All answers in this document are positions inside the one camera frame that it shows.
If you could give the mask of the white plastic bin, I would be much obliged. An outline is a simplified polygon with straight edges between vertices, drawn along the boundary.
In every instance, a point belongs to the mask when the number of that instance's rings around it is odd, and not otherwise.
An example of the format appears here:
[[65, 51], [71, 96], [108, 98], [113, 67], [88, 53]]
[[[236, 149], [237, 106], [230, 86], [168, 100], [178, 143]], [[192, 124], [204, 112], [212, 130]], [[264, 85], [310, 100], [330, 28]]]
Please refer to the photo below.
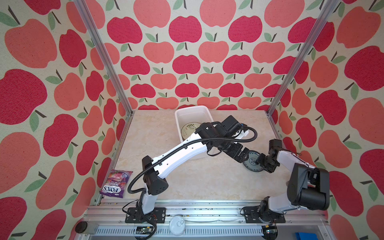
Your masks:
[[179, 134], [180, 142], [183, 142], [181, 136], [181, 128], [188, 123], [211, 123], [213, 118], [209, 109], [205, 106], [194, 106], [176, 110], [175, 112], [177, 132]]

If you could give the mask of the cream plate with plant drawing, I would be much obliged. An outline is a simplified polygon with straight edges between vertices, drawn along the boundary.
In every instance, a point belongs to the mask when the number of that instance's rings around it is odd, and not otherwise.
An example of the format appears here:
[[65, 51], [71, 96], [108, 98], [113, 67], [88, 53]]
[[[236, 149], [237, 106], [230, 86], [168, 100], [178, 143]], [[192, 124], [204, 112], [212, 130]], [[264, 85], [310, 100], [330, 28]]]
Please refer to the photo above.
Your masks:
[[196, 129], [200, 125], [201, 125], [201, 123], [197, 123], [197, 122], [192, 122], [192, 123], [185, 124], [181, 128], [181, 136], [182, 136], [183, 141], [188, 139], [196, 131]]

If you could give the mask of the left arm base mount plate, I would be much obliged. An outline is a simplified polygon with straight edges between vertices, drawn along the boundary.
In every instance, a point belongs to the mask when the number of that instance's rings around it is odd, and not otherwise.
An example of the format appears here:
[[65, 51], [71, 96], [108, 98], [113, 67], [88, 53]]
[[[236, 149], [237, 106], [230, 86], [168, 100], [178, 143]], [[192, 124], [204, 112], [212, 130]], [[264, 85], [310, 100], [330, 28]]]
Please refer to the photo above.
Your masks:
[[148, 214], [146, 214], [145, 218], [139, 212], [139, 208], [128, 208], [128, 212], [126, 214], [125, 223], [127, 224], [142, 224], [147, 223], [147, 220], [150, 220], [151, 223], [163, 224], [166, 218], [166, 208], [154, 208], [154, 210]]

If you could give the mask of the aluminium frame post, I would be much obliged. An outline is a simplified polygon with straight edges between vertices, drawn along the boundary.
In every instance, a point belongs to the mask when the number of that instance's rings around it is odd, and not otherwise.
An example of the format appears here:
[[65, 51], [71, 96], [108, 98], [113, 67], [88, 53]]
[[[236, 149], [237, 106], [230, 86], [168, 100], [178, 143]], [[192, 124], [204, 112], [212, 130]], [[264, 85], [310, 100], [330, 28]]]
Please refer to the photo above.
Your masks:
[[125, 90], [123, 88], [123, 85], [120, 81], [120, 78], [113, 66], [112, 59], [110, 58], [110, 55], [108, 53], [107, 48], [105, 47], [105, 44], [103, 40], [100, 37], [99, 31], [97, 29], [96, 23], [92, 18], [91, 11], [89, 10], [86, 1], [80, 1], [75, 0], [75, 5], [77, 7], [77, 10], [91, 36], [91, 39], [98, 51], [98, 54], [101, 58], [101, 61], [105, 67], [105, 70], [107, 74], [109, 75], [113, 86], [115, 90], [117, 91], [117, 95], [119, 96], [123, 107], [125, 108], [127, 114], [129, 117], [133, 117], [134, 111], [132, 110], [132, 107], [128, 101], [128, 98], [125, 94]]
[[267, 116], [269, 118], [272, 117], [273, 112], [275, 111], [278, 103], [281, 101], [281, 98], [283, 97], [284, 93], [288, 89], [288, 86], [290, 82], [294, 79], [294, 76], [298, 72], [299, 68], [301, 67], [302, 63], [304, 62], [307, 54], [310, 52], [312, 47], [314, 46], [315, 41], [318, 39], [321, 31], [325, 27], [329, 17], [333, 14], [334, 10], [337, 8], [337, 5], [341, 1], [337, 0], [329, 0], [325, 3], [324, 7], [322, 8], [319, 17], [314, 23], [313, 28], [311, 29], [306, 41], [303, 43], [303, 46], [299, 50], [298, 55], [296, 56], [296, 59], [294, 60], [288, 74], [286, 77], [284, 77], [284, 80], [281, 84], [281, 87], [279, 88], [276, 96], [274, 97], [273, 101], [271, 102], [270, 107], [267, 111]]

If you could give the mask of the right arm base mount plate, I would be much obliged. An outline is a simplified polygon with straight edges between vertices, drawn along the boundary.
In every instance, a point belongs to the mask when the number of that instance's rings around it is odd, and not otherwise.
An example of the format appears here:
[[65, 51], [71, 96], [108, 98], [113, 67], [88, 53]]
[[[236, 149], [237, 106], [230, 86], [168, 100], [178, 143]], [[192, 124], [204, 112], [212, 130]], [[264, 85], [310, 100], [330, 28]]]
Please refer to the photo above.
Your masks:
[[240, 214], [245, 217], [247, 224], [284, 224], [286, 219], [284, 214], [275, 213], [267, 209], [264, 212], [260, 211], [260, 206], [243, 207]]

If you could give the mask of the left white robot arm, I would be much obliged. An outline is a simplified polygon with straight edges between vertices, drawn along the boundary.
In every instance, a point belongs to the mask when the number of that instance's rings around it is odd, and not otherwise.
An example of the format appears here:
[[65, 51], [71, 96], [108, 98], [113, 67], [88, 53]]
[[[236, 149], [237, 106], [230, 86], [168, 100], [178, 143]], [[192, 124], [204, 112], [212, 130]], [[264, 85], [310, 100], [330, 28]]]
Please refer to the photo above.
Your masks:
[[155, 209], [158, 195], [169, 186], [166, 177], [181, 164], [199, 154], [207, 154], [213, 148], [243, 163], [249, 158], [250, 151], [243, 147], [243, 143], [252, 142], [256, 138], [255, 129], [229, 116], [223, 122], [202, 123], [190, 137], [161, 156], [144, 157], [143, 172], [135, 177], [136, 180], [143, 177], [146, 184], [144, 189], [138, 190], [143, 193], [138, 203], [139, 209], [145, 215]]

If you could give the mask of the blue object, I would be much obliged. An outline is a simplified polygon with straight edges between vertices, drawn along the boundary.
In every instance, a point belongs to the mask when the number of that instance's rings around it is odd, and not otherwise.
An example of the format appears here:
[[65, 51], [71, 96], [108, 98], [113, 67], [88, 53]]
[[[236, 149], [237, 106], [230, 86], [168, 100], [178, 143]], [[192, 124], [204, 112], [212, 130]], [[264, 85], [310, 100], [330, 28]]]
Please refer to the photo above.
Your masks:
[[314, 233], [303, 233], [303, 232], [297, 232], [296, 238], [297, 240], [318, 240], [318, 237]]

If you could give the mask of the right aluminium frame post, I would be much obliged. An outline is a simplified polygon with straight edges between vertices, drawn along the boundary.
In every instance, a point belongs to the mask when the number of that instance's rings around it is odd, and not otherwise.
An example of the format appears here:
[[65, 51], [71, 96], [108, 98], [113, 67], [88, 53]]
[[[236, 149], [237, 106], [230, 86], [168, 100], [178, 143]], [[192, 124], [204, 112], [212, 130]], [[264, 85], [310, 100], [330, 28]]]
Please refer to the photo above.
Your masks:
[[319, 17], [314, 23], [313, 28], [311, 29], [306, 41], [303, 43], [303, 46], [299, 50], [298, 55], [296, 56], [296, 59], [294, 60], [288, 74], [286, 77], [284, 77], [284, 80], [281, 84], [281, 87], [279, 88], [276, 96], [274, 97], [273, 101], [271, 102], [270, 107], [267, 111], [267, 116], [269, 118], [272, 117], [273, 112], [275, 111], [278, 103], [281, 101], [281, 98], [283, 97], [284, 93], [288, 89], [288, 86], [290, 82], [294, 79], [294, 76], [298, 72], [299, 68], [301, 67], [302, 63], [304, 62], [307, 54], [310, 52], [312, 47], [314, 46], [315, 41], [318, 39], [321, 31], [325, 27], [329, 17], [333, 14], [334, 10], [337, 8], [337, 5], [341, 1], [337, 0], [329, 0], [325, 3], [324, 7], [322, 8]]

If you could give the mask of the white round cap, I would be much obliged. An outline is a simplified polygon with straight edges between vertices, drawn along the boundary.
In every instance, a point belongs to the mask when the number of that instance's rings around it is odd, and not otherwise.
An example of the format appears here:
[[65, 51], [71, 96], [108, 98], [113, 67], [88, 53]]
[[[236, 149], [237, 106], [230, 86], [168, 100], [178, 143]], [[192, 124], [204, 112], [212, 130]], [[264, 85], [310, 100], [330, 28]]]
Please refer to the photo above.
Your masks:
[[174, 236], [181, 236], [186, 230], [185, 220], [180, 216], [173, 217], [169, 222], [169, 229]]

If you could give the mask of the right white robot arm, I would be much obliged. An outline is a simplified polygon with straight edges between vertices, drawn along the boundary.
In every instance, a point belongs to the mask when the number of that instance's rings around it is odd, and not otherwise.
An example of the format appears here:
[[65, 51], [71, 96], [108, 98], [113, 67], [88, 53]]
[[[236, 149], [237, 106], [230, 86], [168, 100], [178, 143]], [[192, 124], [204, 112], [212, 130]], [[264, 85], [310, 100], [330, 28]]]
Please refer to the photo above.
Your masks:
[[291, 210], [305, 208], [311, 211], [325, 211], [328, 209], [330, 173], [305, 162], [297, 154], [284, 149], [281, 140], [270, 140], [268, 155], [260, 154], [257, 163], [262, 170], [270, 174], [280, 165], [285, 166], [291, 172], [285, 194], [278, 197], [266, 197], [262, 200], [258, 215], [263, 223], [274, 222]]

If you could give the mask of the black round knob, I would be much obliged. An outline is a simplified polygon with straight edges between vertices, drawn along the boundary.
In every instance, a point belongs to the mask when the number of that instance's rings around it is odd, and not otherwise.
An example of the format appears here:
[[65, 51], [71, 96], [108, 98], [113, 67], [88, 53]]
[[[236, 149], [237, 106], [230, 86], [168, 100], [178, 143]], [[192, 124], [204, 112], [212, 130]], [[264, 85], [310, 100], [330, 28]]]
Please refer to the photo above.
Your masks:
[[75, 226], [75, 232], [77, 234], [83, 234], [88, 227], [88, 223], [85, 221], [78, 222]]

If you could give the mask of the left aluminium frame post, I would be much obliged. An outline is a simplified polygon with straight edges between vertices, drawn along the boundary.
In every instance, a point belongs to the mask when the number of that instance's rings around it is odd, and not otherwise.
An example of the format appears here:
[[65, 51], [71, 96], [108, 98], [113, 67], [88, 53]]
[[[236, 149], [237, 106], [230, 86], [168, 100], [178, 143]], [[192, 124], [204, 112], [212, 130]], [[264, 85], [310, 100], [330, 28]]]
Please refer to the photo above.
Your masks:
[[110, 55], [108, 53], [107, 48], [105, 47], [105, 44], [103, 40], [100, 37], [99, 31], [97, 29], [96, 23], [92, 18], [91, 11], [89, 10], [86, 1], [80, 1], [75, 0], [75, 5], [77, 7], [77, 10], [91, 36], [91, 39], [98, 51], [98, 54], [101, 58], [101, 61], [105, 67], [105, 70], [107, 74], [109, 75], [113, 86], [115, 90], [117, 91], [117, 95], [119, 96], [123, 107], [125, 108], [127, 114], [129, 117], [133, 117], [134, 111], [132, 110], [132, 107], [128, 101], [128, 98], [125, 94], [125, 90], [123, 88], [123, 85], [120, 81], [120, 78], [113, 66], [112, 59], [110, 58]]

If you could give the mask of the aluminium front rail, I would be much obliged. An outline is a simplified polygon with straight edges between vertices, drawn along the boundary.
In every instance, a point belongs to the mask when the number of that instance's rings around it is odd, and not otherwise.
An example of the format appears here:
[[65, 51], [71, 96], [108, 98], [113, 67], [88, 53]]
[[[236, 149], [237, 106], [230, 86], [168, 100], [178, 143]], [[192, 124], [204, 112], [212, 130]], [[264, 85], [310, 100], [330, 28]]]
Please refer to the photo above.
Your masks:
[[[166, 208], [163, 224], [157, 224], [153, 240], [261, 240], [267, 232], [265, 224], [247, 224], [240, 214], [243, 207], [254, 207], [258, 201], [208, 201], [208, 200], [159, 200], [158, 208]], [[137, 240], [149, 235], [153, 226], [148, 223], [125, 223], [132, 200], [103, 200], [98, 206], [89, 207], [83, 221], [95, 226], [94, 231], [74, 234], [75, 240]], [[186, 230], [174, 236], [169, 229], [170, 220], [180, 216]], [[286, 223], [271, 224], [277, 228], [279, 240], [296, 240], [297, 232], [314, 233], [318, 240], [336, 239], [330, 223], [321, 211], [295, 210], [285, 214]]]

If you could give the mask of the blue patterned plate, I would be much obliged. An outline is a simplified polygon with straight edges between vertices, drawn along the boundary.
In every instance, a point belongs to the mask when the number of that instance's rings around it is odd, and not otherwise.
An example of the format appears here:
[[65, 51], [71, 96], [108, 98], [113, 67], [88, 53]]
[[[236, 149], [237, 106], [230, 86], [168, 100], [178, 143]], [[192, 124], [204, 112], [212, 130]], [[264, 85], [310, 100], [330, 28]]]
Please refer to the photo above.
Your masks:
[[257, 151], [249, 151], [249, 157], [243, 162], [243, 165], [252, 172], [262, 172], [263, 167], [257, 162], [260, 153]]

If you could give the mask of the purple snack bag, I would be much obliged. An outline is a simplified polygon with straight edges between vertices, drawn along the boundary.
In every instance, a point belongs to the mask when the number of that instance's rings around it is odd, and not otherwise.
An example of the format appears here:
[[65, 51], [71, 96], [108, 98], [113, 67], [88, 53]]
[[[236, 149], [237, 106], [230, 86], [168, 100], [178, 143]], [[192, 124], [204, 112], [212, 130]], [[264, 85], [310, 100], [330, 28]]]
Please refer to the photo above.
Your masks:
[[132, 171], [111, 170], [105, 184], [100, 189], [100, 194], [122, 199], [132, 173]]

